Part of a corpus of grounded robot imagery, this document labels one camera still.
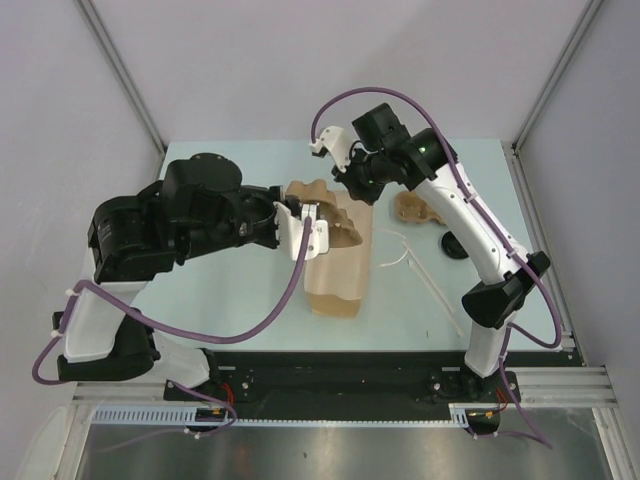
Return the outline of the straw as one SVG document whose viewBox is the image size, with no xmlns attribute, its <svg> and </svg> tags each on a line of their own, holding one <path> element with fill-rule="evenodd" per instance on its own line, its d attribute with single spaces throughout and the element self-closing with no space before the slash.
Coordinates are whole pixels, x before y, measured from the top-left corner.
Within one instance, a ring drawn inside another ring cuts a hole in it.
<svg viewBox="0 0 640 480">
<path fill-rule="evenodd" d="M 436 280 L 434 279 L 434 277 L 431 275 L 431 273 L 429 272 L 429 270 L 422 264 L 422 262 L 420 261 L 419 257 L 417 256 L 417 254 L 414 252 L 414 250 L 411 248 L 410 243 L 408 240 L 404 240 L 403 244 L 405 246 L 405 249 L 407 251 L 407 254 L 409 255 L 411 261 L 416 265 L 416 267 L 418 268 L 418 270 L 421 272 L 421 274 L 424 276 L 424 278 L 426 279 L 427 283 L 433 288 L 433 290 L 436 292 L 436 294 L 438 295 L 438 297 L 440 298 L 440 300 L 443 302 L 443 304 L 446 306 L 447 310 L 451 313 L 454 314 L 455 313 L 455 308 L 452 304 L 452 302 L 448 299 L 448 297 L 446 296 L 446 294 L 444 293 L 444 290 L 441 288 L 441 286 L 436 282 Z"/>
<path fill-rule="evenodd" d="M 431 295 L 433 296 L 433 298 L 437 302 L 438 306 L 444 312 L 444 315 L 445 315 L 448 323 L 453 328 L 455 334 L 458 337 L 463 337 L 464 336 L 464 331 L 462 330 L 462 328 L 460 327 L 460 325 L 458 324 L 458 322 L 456 320 L 454 309 L 451 306 L 449 300 L 444 295 L 444 293 L 443 293 L 442 289 L 439 287 L 439 285 L 432 279 L 432 277 L 428 274 L 428 272 L 426 270 L 424 270 L 422 267 L 420 267 L 418 265 L 418 263 L 415 260 L 409 259 L 407 261 L 407 263 L 408 263 L 410 269 L 422 281 L 423 285 L 429 290 L 429 292 L 431 293 Z"/>
</svg>

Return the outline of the brown paper bag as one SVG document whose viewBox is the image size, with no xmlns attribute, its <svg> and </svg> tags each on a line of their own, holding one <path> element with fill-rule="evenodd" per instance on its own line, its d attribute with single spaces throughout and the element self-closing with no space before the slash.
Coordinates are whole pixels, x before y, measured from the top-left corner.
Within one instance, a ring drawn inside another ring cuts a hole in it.
<svg viewBox="0 0 640 480">
<path fill-rule="evenodd" d="M 362 242 L 331 248 L 306 264 L 304 292 L 313 314 L 356 318 L 368 296 L 373 253 L 374 208 L 334 191 L 337 207 L 346 211 Z"/>
</svg>

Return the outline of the pulp cup carrier tray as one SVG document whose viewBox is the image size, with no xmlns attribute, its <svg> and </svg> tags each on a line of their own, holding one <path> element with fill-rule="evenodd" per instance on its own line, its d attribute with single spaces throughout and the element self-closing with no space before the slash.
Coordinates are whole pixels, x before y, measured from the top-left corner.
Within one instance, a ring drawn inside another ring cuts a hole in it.
<svg viewBox="0 0 640 480">
<path fill-rule="evenodd" d="M 363 239 L 349 218 L 347 211 L 338 206 L 336 194 L 330 191 L 323 179 L 310 183 L 292 181 L 285 196 L 296 197 L 302 204 L 319 204 L 319 217 L 328 223 L 329 247 L 348 248 L 360 245 Z"/>
</svg>

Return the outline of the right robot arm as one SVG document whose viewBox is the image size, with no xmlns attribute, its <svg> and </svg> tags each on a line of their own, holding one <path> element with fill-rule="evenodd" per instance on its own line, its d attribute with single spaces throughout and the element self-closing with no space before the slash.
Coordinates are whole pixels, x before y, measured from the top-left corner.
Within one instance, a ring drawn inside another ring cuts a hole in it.
<svg viewBox="0 0 640 480">
<path fill-rule="evenodd" d="M 352 125 L 355 138 L 337 126 L 312 130 L 310 147 L 316 156 L 331 156 L 335 180 L 352 199 L 369 205 L 392 183 L 416 193 L 444 220 L 476 269 L 478 283 L 461 298 L 471 320 L 461 388 L 469 399 L 484 401 L 497 389 L 517 312 L 540 287 L 550 260 L 513 239 L 433 120 L 412 134 L 382 103 Z"/>
</svg>

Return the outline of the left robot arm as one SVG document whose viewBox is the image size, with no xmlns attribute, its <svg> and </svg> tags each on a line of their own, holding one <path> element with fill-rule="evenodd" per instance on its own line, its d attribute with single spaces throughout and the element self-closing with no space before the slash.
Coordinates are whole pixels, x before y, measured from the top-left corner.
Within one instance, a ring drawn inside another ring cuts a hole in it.
<svg viewBox="0 0 640 480">
<path fill-rule="evenodd" d="M 81 279 L 58 327 L 62 382 L 125 381 L 145 374 L 214 397 L 221 376 L 202 349 L 175 342 L 178 331 L 144 320 L 132 303 L 161 273 L 211 253 L 278 245 L 280 186 L 246 185 L 220 154 L 169 164 L 165 176 L 136 195 L 99 205 L 87 234 Z"/>
</svg>

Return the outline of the aluminium frame post right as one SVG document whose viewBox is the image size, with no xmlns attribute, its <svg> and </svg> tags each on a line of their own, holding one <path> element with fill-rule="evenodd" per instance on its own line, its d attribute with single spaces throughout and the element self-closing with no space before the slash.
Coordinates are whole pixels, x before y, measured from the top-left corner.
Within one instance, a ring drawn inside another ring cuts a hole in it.
<svg viewBox="0 0 640 480">
<path fill-rule="evenodd" d="M 605 0 L 589 0 L 586 2 L 540 92 L 511 142 L 511 149 L 514 153 L 520 153 L 531 133 L 540 122 L 549 102 L 578 55 L 598 16 L 607 4 L 608 1 Z"/>
</svg>

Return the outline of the aluminium frame post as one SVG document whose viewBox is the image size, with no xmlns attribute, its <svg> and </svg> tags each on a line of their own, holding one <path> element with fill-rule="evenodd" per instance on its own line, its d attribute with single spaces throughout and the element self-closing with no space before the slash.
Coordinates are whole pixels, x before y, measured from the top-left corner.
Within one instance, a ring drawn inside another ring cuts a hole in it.
<svg viewBox="0 0 640 480">
<path fill-rule="evenodd" d="M 168 146 L 162 139 L 159 128 L 133 78 L 124 59 L 114 42 L 105 21 L 94 1 L 74 0 L 81 18 L 106 61 L 109 69 L 120 86 L 125 99 L 140 122 L 142 129 L 158 155 L 163 158 Z"/>
<path fill-rule="evenodd" d="M 605 0 L 589 0 L 586 2 L 540 92 L 511 142 L 511 149 L 514 153 L 520 153 L 531 133 L 540 122 L 549 102 L 578 55 L 598 16 L 607 4 L 608 1 Z"/>
</svg>

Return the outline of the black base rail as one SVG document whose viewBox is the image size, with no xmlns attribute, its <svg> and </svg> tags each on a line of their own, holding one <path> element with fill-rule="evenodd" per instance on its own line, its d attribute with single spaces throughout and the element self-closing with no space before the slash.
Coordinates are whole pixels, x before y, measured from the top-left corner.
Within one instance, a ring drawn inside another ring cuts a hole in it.
<svg viewBox="0 0 640 480">
<path fill-rule="evenodd" d="M 443 420 L 451 404 L 518 394 L 527 368 L 578 367 L 575 350 L 512 352 L 506 373 L 479 379 L 452 352 L 222 352 L 200 394 L 232 401 L 262 422 L 396 423 Z"/>
</svg>

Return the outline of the aluminium frame post left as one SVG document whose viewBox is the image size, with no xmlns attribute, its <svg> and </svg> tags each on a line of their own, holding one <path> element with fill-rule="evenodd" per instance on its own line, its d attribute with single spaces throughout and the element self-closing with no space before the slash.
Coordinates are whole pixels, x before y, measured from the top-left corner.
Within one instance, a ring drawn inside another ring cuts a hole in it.
<svg viewBox="0 0 640 480">
<path fill-rule="evenodd" d="M 168 146 L 162 139 L 159 128 L 133 78 L 124 59 L 114 42 L 105 21 L 94 1 L 74 0 L 81 18 L 106 61 L 109 69 L 120 86 L 125 99 L 140 122 L 142 129 L 158 155 L 163 158 Z"/>
</svg>

